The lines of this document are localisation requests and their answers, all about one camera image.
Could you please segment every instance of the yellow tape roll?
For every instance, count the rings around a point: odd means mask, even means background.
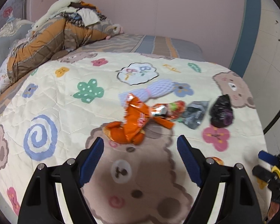
[[[280,179],[280,169],[279,168],[277,168],[276,166],[273,166],[271,169],[271,172],[276,173]]]

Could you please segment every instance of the white stuffed animal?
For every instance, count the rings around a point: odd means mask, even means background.
[[[32,28],[32,33],[34,34],[38,29],[48,21],[52,15],[57,12],[75,12],[77,9],[75,8],[68,8],[71,2],[73,3],[80,3],[82,0],[58,0],[57,2],[53,3],[52,6],[49,8],[48,12],[42,16],[39,20],[37,20]]]
[[[114,24],[112,27],[114,27],[113,31],[111,32],[111,35],[106,37],[106,40],[109,40],[111,36],[124,34],[123,27],[120,24]]]

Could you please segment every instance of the blue spiral print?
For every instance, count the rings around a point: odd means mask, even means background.
[[[32,146],[35,148],[41,148],[42,146],[47,144],[48,133],[47,133],[46,127],[43,124],[37,123],[37,124],[31,126],[27,130],[25,137],[24,137],[23,147],[24,147],[25,152],[31,159],[33,159],[35,161],[42,161],[48,157],[53,156],[53,154],[55,152],[55,148],[56,148],[58,131],[57,131],[55,123],[48,116],[42,114],[42,115],[39,115],[39,116],[33,118],[32,121],[36,120],[36,119],[44,119],[49,124],[49,126],[51,128],[51,142],[49,142],[50,146],[45,151],[41,151],[41,152],[34,152],[32,149],[30,149],[28,140],[31,142]],[[36,130],[33,131],[34,127],[39,127],[41,129],[41,139],[39,141],[37,141],[37,139],[36,139],[38,131],[36,131]]]

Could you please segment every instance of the candy wrapper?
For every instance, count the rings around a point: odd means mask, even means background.
[[[188,104],[181,117],[177,120],[195,130],[202,122],[208,108],[208,101],[193,101]]]
[[[162,117],[166,120],[174,121],[184,112],[186,103],[184,101],[175,101],[169,104],[155,104],[151,107],[151,114],[154,117]]]
[[[147,106],[132,93],[127,95],[124,122],[115,121],[107,124],[103,132],[112,140],[119,144],[133,143],[140,144],[145,136],[143,127],[149,120],[153,119],[158,124],[171,129],[173,122],[167,120],[168,117],[175,117],[178,107],[168,104],[156,104]]]
[[[227,127],[232,124],[233,110],[228,94],[221,95],[211,108],[211,125],[217,128]]]

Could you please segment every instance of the blue wall trim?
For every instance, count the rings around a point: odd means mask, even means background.
[[[243,77],[249,64],[259,29],[261,0],[246,0],[242,33],[230,70]]]

